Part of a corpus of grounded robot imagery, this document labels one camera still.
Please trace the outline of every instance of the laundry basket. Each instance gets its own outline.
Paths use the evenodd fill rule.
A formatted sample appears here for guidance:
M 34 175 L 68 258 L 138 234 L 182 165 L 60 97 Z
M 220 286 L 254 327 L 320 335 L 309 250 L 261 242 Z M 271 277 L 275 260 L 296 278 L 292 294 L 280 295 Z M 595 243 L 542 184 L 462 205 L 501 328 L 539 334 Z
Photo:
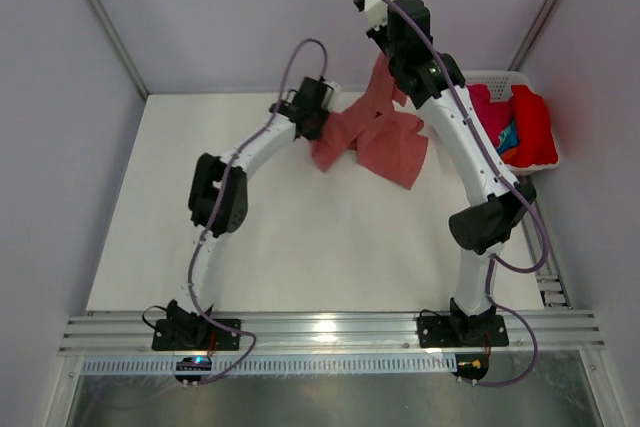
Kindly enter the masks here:
M 467 84 L 485 84 L 489 88 L 489 92 L 491 92 L 491 100 L 493 102 L 509 100 L 512 95 L 512 85 L 526 85 L 535 92 L 535 89 L 531 87 L 529 83 L 529 79 L 520 72 L 507 70 L 470 70 L 464 72 L 464 76 L 467 79 Z M 560 151 L 558 150 L 558 142 L 556 142 L 555 136 L 553 137 L 553 142 L 558 152 L 558 161 L 555 164 L 533 164 L 526 168 L 509 165 L 509 170 L 516 175 L 530 175 L 540 170 L 557 167 L 560 165 Z

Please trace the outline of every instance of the white wall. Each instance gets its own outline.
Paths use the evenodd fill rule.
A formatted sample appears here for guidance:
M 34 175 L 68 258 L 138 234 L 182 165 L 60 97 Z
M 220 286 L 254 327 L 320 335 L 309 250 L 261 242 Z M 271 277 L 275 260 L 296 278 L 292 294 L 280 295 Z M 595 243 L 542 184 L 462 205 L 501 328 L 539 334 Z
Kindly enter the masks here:
M 508 66 L 542 0 L 424 1 L 436 47 L 486 69 Z M 351 0 L 103 2 L 153 93 L 273 90 L 308 36 L 326 42 L 329 75 L 343 86 L 366 85 L 377 55 Z M 317 53 L 304 56 L 317 65 Z
M 632 399 L 640 393 L 639 36 L 638 0 L 563 0 L 525 66 L 565 156 L 536 179 L 543 211 L 577 306 L 595 310 Z
M 32 425 L 50 394 L 142 107 L 83 0 L 0 0 L 2 425 Z

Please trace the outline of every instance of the blue cloth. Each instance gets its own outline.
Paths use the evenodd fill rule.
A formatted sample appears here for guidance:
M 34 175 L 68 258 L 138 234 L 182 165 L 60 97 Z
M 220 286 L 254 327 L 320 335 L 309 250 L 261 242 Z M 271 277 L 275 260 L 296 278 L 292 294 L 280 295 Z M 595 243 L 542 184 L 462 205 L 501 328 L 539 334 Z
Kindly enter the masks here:
M 517 147 L 520 143 L 518 139 L 518 130 L 516 129 L 516 121 L 512 120 L 506 129 L 500 132 L 500 145 L 496 149 L 498 154 L 502 155 L 507 150 Z

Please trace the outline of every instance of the pink cloth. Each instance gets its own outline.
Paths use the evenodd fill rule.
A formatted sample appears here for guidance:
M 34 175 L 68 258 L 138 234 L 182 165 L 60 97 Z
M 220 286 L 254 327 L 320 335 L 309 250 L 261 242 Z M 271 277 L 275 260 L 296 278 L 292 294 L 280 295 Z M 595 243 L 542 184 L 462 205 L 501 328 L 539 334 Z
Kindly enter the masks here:
M 476 109 L 478 119 L 489 136 L 494 147 L 500 146 L 500 134 L 515 117 L 512 99 L 506 102 L 491 102 L 491 92 L 484 84 L 467 86 L 469 96 Z
M 318 168 L 326 172 L 349 148 L 358 153 L 361 165 L 410 189 L 424 163 L 428 139 L 418 134 L 424 122 L 396 112 L 393 100 L 404 105 L 407 96 L 396 87 L 381 54 L 362 97 L 344 112 L 330 114 L 322 137 L 311 143 Z

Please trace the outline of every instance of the table surface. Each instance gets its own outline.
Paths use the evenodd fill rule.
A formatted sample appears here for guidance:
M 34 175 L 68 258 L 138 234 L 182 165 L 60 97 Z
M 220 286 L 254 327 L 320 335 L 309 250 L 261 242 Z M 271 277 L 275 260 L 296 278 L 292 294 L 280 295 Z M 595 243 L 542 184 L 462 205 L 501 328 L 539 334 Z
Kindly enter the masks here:
M 337 109 L 358 96 L 343 93 Z M 177 294 L 193 249 L 187 198 L 196 160 L 256 130 L 275 98 L 149 97 L 88 310 L 143 310 Z M 410 191 L 360 166 L 353 152 L 327 173 L 304 139 L 278 152 L 249 183 L 248 216 L 216 273 L 216 309 L 448 310 L 460 248 L 447 222 L 468 203 L 437 134 L 428 126 L 424 133 L 429 148 Z M 503 257 L 531 265 L 521 227 Z M 499 268 L 495 297 L 519 310 L 543 308 L 533 275 Z

